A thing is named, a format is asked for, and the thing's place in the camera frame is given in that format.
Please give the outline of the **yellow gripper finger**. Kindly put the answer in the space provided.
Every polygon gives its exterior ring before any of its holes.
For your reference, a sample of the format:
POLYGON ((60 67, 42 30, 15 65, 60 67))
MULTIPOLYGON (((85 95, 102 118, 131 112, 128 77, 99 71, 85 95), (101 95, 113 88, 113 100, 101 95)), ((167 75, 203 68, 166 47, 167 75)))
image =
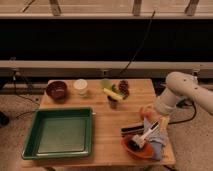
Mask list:
POLYGON ((169 123, 169 117, 162 117, 161 118, 161 132, 166 131, 168 123, 169 123))

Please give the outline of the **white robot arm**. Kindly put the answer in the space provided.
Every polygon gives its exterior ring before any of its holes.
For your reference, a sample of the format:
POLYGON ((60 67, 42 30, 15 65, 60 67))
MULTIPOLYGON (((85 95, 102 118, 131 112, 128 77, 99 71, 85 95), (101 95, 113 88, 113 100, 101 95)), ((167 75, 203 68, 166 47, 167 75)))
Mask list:
POLYGON ((155 121, 172 114, 183 98, 191 99, 213 116, 213 91, 200 86, 194 76, 171 72, 165 82, 165 89, 153 103, 155 121))

